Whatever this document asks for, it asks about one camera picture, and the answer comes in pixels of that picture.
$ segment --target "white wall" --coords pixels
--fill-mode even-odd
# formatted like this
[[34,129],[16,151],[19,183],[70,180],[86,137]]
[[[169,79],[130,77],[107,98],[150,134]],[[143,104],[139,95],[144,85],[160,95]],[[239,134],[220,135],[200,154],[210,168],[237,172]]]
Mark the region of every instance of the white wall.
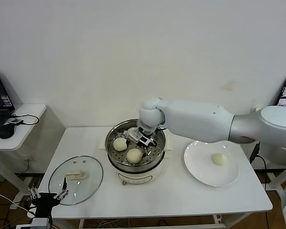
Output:
[[0,0],[0,72],[65,127],[154,96],[248,113],[286,77],[286,0]]

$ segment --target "glass lid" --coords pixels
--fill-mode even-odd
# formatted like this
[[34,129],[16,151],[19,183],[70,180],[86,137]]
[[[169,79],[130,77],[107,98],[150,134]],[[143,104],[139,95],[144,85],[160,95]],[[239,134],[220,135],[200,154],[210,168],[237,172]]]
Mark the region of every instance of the glass lid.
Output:
[[60,193],[66,178],[68,195],[62,205],[76,205],[90,198],[99,188],[103,169],[98,160],[90,156],[76,156],[63,162],[53,172],[49,192]]

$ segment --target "computer mouse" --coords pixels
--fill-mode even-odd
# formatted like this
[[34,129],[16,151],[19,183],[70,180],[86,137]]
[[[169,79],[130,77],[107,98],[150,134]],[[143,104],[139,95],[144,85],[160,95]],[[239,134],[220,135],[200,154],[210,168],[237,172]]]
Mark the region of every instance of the computer mouse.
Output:
[[0,138],[6,139],[14,135],[15,124],[7,123],[0,126]]

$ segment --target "white plate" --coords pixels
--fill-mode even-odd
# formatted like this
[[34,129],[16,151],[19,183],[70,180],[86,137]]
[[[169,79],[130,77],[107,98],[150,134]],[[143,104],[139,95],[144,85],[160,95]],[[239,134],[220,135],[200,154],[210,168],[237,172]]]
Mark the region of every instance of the white plate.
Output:
[[[234,143],[223,141],[217,143],[192,142],[184,152],[184,162],[189,172],[201,182],[222,187],[232,184],[239,175],[239,165],[233,156],[231,146]],[[212,155],[221,153],[227,156],[224,166],[212,161]]]

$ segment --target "floor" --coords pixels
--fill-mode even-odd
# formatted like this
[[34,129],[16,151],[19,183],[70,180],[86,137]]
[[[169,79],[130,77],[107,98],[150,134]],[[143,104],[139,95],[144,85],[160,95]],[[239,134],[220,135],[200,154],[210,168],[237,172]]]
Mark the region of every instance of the floor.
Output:
[[[258,177],[262,181],[265,181],[264,174],[258,174]],[[38,183],[38,177],[35,177],[31,183],[36,185]],[[17,189],[8,181],[0,183],[0,193],[10,199],[13,199],[17,194]],[[285,229],[284,218],[280,206],[280,198],[274,191],[268,191],[269,198],[273,204],[273,209],[267,213],[268,222],[270,229]],[[0,204],[9,204],[9,201],[0,197]],[[22,207],[29,207],[30,201],[22,202],[20,204]],[[114,219],[101,219],[100,221],[112,221]],[[27,224],[30,219],[27,218],[26,212],[19,208],[18,210],[9,210],[9,205],[0,205],[0,229],[4,227],[5,229],[14,229],[18,224]],[[77,227],[79,225],[78,220],[71,220],[71,223]],[[214,223],[213,217],[211,216],[203,216],[203,217],[167,217],[167,218],[142,218],[142,219],[120,219],[116,222],[113,222],[111,225],[106,224],[104,228],[110,228],[111,226],[114,228],[117,227],[148,227],[148,226],[177,226],[177,225],[193,225],[193,224],[205,224],[205,223]],[[96,228],[99,225],[98,219],[90,219],[85,221],[85,228]],[[266,214],[262,213],[253,213],[249,217],[245,218],[231,229],[247,229],[247,228],[255,228],[255,229],[267,229],[266,224]]]

